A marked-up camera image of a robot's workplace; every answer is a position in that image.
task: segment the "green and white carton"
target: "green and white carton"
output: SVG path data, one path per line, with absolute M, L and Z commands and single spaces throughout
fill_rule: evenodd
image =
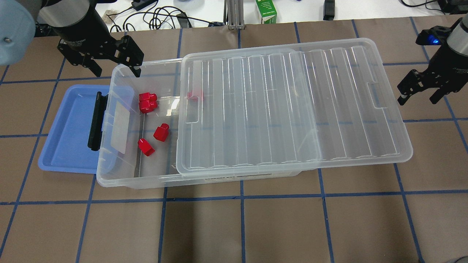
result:
M 273 0 L 256 0 L 256 3 L 262 24 L 276 24 L 278 13 L 273 5 Z

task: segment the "clear plastic lid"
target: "clear plastic lid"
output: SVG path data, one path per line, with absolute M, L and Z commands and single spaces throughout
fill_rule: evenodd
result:
M 362 38 L 189 54 L 178 128 L 182 175 L 259 175 L 412 155 L 377 48 Z

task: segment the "blue plastic tray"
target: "blue plastic tray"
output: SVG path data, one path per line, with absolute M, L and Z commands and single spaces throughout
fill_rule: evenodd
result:
M 95 174 L 99 152 L 88 148 L 96 93 L 109 86 L 73 85 L 65 93 L 47 136 L 39 167 L 45 171 Z

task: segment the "tiled table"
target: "tiled table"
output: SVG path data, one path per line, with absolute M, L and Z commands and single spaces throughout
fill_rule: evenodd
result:
M 353 37 L 376 42 L 394 87 L 436 48 L 418 31 L 459 16 L 247 25 L 129 34 L 146 60 Z M 108 84 L 72 67 L 58 38 L 37 38 L 0 67 L 0 262 L 441 263 L 468 254 L 468 88 L 400 107 L 414 147 L 406 163 L 167 189 L 103 188 L 95 176 L 37 165 L 73 84 Z

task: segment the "transparent plastic container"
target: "transparent plastic container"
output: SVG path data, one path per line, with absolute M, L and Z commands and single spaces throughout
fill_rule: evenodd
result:
M 412 147 L 364 38 L 189 54 L 112 74 L 97 180 L 154 188 L 407 161 Z M 146 115 L 138 94 L 156 93 Z M 152 138 L 162 123 L 166 142 Z M 146 138 L 156 150 L 137 147 Z

